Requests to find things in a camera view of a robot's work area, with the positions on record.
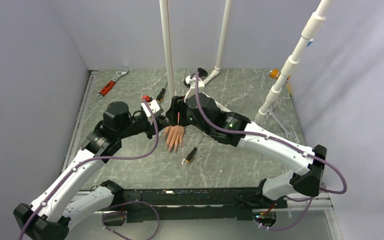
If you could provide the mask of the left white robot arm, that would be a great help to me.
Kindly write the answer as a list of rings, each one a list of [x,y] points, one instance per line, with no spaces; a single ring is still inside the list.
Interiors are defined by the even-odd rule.
[[[82,143],[74,159],[38,198],[14,209],[20,227],[19,239],[63,240],[80,222],[98,210],[119,209],[124,203],[124,189],[107,180],[91,193],[75,195],[95,172],[104,167],[122,147],[122,140],[138,134],[158,138],[167,126],[159,101],[143,100],[140,110],[130,113],[123,101],[108,105],[103,117]]]

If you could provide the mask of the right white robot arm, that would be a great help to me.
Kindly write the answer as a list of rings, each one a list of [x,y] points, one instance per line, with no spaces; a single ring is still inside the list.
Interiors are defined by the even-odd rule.
[[[326,156],[324,146],[304,146],[277,136],[239,113],[222,110],[203,93],[187,100],[173,97],[166,117],[171,125],[192,125],[220,144],[266,155],[288,167],[288,172],[260,182],[255,194],[260,207],[267,208],[288,194],[320,194],[324,164],[315,158]]]

